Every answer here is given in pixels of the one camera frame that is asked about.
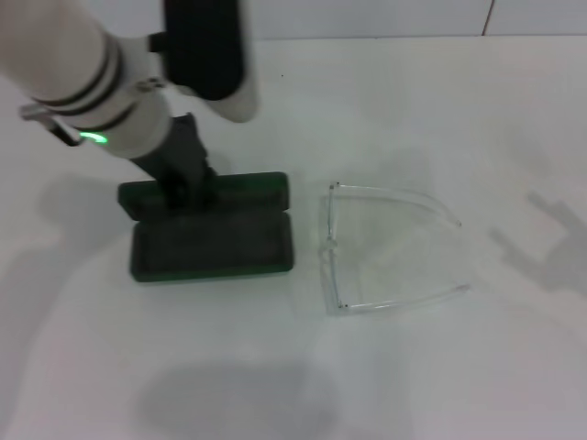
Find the robotic arm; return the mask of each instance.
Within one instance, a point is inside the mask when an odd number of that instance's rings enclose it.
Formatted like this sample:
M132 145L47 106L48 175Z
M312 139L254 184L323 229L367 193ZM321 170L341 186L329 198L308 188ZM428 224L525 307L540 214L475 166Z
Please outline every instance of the robotic arm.
M173 83L235 122L254 116L239 0L163 5L165 32L118 38L76 0L0 0L0 73L34 102L21 108L23 119L70 146L91 139L155 179L119 189L120 204L140 222L137 280L288 270L285 176L216 176L194 118L172 117L160 90Z

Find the green indicator light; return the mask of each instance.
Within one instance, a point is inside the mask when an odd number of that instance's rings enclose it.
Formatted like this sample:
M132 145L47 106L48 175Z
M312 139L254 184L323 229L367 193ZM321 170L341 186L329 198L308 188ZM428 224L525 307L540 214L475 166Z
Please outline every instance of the green indicator light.
M91 139L96 144L107 144L108 143L107 137L104 137L102 135L96 135L95 133L85 133L85 132L82 132L82 133L80 133L80 136L82 138Z

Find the white wall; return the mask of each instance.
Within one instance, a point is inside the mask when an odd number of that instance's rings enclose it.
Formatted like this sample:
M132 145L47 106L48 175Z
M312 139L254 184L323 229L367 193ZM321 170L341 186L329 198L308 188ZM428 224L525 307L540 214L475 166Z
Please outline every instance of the white wall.
M261 39L481 35L491 0L249 0ZM161 29L161 0L84 0L123 36Z
M487 34L587 34L587 1L495 0Z

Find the white table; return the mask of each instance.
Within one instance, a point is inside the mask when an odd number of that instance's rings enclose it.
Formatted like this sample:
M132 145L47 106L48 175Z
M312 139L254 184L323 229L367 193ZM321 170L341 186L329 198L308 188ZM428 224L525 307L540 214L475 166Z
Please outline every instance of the white table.
M140 171L20 122L0 83L1 436L584 439L587 38L256 49L253 123L172 103L221 172L290 174L286 276L136 284L115 190ZM330 179L435 194L464 224L473 291L326 315L310 188Z

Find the black stripe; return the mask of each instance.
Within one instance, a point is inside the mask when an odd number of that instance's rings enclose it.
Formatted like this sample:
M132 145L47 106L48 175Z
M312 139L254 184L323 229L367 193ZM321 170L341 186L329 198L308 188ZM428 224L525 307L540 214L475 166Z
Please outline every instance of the black stripe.
M90 126L90 127L72 126L72 127L78 131L89 131L92 133L94 133L94 132L100 133L102 131L111 130L112 128L117 127L120 124L122 124L123 122L125 122L128 119L128 117L132 114L132 112L135 111L136 107L137 107L136 104L131 105L129 108L124 110L120 115L116 116L110 122L106 122L105 124L102 124L101 126Z
M98 73L95 75L95 77L90 81L90 83L87 86L85 86L80 92L74 94L73 96L70 96L69 98L60 99L57 101L43 101L40 99L33 99L37 101L39 104L43 104L50 107L62 107L64 105L71 105L76 101L81 100L87 94L89 94L95 88L95 86L98 85L98 83L100 83L100 81L102 81L102 79L104 78L106 68L108 67L108 62L110 60L111 52L112 44L110 42L110 38L108 38L105 35L105 49L103 55L104 58L102 60L102 63L100 64L100 69L98 70Z
M102 92L102 94L100 94L98 97L96 97L91 103L86 104L83 107L76 108L74 110L57 111L57 110L53 110L52 108L50 110L54 114L59 115L59 116L78 116L78 115L83 115L84 113L87 113L91 110L94 110L98 105L100 105L106 99L108 99L114 93L114 91L116 90L118 85L120 84L120 80L122 79L122 73L124 71L123 60L122 60L122 51L120 50L118 45L116 45L116 51L118 52L118 56L116 57L116 72L115 72L114 77L112 78L112 82Z

